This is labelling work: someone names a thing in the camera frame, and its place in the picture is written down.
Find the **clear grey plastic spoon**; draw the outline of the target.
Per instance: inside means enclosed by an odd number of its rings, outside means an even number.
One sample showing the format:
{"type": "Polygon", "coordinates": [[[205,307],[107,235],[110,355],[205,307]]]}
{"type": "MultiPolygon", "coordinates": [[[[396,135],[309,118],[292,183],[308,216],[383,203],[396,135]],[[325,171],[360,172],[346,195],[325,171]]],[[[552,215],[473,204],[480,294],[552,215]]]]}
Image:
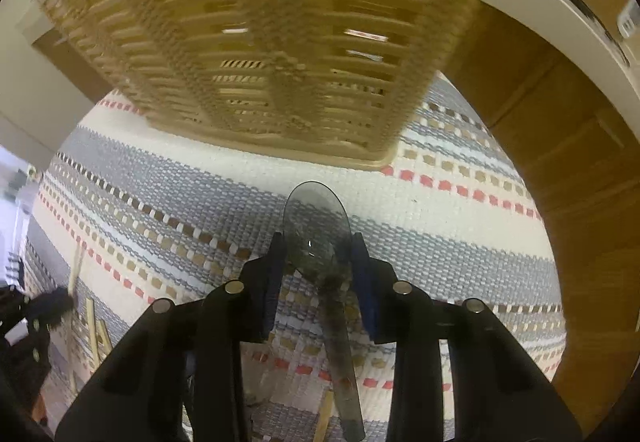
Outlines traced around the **clear grey plastic spoon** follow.
{"type": "Polygon", "coordinates": [[[364,425],[345,314],[345,294],[352,281],[352,231],[346,210],[325,184],[302,182],[288,195],[282,227],[288,260],[316,288],[334,404],[344,439],[361,441],[364,425]]]}

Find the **striped woven placemat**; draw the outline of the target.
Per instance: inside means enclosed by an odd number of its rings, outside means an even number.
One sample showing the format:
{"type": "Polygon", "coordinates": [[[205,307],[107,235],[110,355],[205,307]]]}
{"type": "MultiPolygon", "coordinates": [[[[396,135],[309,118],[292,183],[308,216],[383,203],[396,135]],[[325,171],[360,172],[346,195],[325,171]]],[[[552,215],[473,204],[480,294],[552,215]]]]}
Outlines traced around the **striped woven placemat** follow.
{"type": "Polygon", "coordinates": [[[65,287],[44,392],[61,418],[158,298],[188,303],[288,242],[269,338],[242,349],[250,434],[308,441],[330,388],[318,294],[304,271],[352,234],[432,298],[491,307],[544,375],[566,344],[558,271],[541,215],[510,159],[448,80],[435,80],[394,158],[372,171],[215,147],[151,126],[105,96],[53,155],[28,227],[25,279],[65,287]]]}

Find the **beige plastic utensil basket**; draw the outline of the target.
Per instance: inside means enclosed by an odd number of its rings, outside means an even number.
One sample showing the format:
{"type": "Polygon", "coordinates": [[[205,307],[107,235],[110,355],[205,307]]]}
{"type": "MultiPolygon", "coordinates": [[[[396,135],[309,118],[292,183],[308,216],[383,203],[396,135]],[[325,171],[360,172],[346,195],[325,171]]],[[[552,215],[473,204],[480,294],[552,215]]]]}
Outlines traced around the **beige plastic utensil basket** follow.
{"type": "Polygon", "coordinates": [[[391,159],[477,0],[36,0],[156,128],[252,153],[391,159]]]}

